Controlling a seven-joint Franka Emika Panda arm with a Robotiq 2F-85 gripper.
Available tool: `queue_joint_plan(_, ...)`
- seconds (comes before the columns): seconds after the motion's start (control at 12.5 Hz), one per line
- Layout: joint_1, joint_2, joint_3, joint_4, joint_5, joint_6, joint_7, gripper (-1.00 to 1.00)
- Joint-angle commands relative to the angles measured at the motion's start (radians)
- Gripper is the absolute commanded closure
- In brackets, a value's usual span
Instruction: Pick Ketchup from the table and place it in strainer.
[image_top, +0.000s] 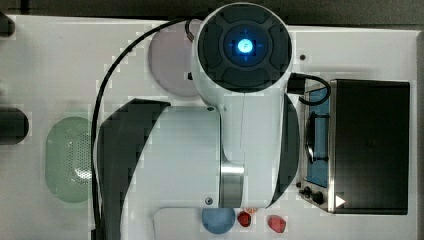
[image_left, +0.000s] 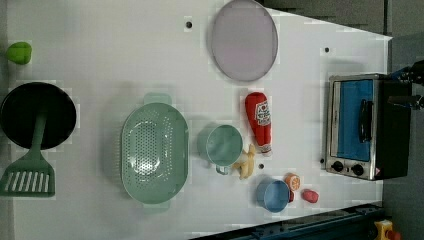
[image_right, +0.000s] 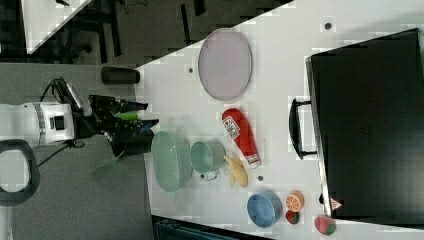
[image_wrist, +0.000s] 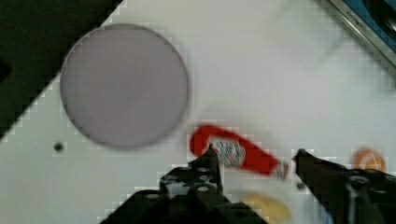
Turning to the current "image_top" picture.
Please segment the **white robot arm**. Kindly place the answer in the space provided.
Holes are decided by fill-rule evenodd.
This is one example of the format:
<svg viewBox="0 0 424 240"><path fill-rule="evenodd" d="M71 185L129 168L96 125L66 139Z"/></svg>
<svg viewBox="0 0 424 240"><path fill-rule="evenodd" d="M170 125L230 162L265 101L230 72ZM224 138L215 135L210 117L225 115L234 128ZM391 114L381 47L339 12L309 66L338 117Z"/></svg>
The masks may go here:
<svg viewBox="0 0 424 240"><path fill-rule="evenodd" d="M154 240L164 208L268 208L293 181L284 22L257 4L222 6L202 21L190 63L202 105L133 99L102 123L97 240Z"/></svg>

